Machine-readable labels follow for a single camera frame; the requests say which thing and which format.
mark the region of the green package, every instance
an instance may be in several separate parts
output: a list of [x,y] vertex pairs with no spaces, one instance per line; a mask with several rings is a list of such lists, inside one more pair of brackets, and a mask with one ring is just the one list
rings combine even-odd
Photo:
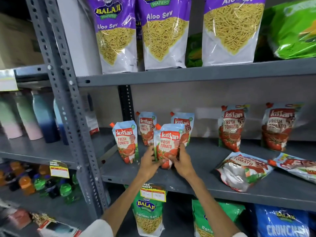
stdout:
[[137,231],[141,236],[159,237],[165,229],[162,223],[162,205],[164,202],[144,198],[138,192],[132,203]]
[[281,59],[316,56],[316,0],[296,0],[264,11],[261,29]]
[[189,36],[185,51],[186,67],[202,66],[202,33]]
[[[245,207],[241,204],[232,204],[218,202],[225,213],[232,221],[236,221],[237,217],[242,213]],[[194,218],[194,236],[195,237],[214,237],[213,230],[210,227],[204,210],[198,200],[192,199],[192,210]]]

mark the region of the lying ketchup pouch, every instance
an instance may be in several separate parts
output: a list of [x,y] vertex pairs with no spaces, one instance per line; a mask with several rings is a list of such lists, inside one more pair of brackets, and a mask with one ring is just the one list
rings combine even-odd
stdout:
[[268,160],[268,163],[316,184],[316,161],[281,153],[274,160]]
[[261,145],[274,151],[285,151],[286,143],[295,121],[298,119],[303,103],[267,103],[262,120]]
[[250,105],[223,105],[218,119],[218,145],[234,152],[239,151],[241,132]]
[[267,176],[273,167],[265,159],[232,152],[217,169],[222,181],[238,192],[245,192],[251,185]]
[[157,116],[153,112],[136,112],[139,117],[138,126],[140,135],[142,136],[144,145],[154,144],[154,131],[156,130],[155,125],[157,124]]
[[118,145],[118,151],[125,163],[139,159],[137,145],[137,127],[135,121],[112,122],[110,126]]
[[184,113],[184,112],[170,112],[171,123],[173,124],[184,124],[184,133],[181,136],[180,142],[187,146],[190,142],[191,132],[194,124],[194,113]]
[[168,159],[161,168],[171,168],[172,162],[169,160],[169,156],[177,157],[184,127],[184,124],[164,124],[163,126],[156,124],[154,134],[155,158],[156,160]]

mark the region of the perforated metal upright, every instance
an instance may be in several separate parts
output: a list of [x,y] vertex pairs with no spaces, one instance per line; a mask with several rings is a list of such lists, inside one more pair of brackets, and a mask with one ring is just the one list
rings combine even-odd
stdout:
[[108,206],[56,0],[26,0],[91,221]]

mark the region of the shelf label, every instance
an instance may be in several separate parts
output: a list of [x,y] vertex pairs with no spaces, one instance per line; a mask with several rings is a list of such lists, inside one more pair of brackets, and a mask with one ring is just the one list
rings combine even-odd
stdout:
[[49,162],[49,169],[51,171],[51,176],[69,179],[69,170],[65,163],[58,160],[52,160]]
[[140,196],[148,199],[166,202],[166,191],[162,186],[155,184],[143,184],[140,189]]
[[0,91],[18,91],[13,69],[0,70]]

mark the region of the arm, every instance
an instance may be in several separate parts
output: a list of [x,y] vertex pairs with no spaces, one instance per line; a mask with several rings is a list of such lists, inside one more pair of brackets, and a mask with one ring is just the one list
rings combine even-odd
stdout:
[[165,160],[154,162],[155,157],[152,157],[153,154],[154,146],[150,146],[141,159],[140,168],[136,178],[124,193],[104,211],[104,214],[101,217],[101,219],[105,220],[111,226],[113,236],[117,234],[125,215],[142,185],[151,179],[158,167],[165,162]]
[[226,215],[220,205],[211,196],[203,181],[197,176],[193,169],[190,156],[185,150],[183,143],[180,145],[180,160],[170,158],[178,173],[185,178],[199,199],[207,220],[214,232],[215,237],[232,237],[240,230],[234,222]]

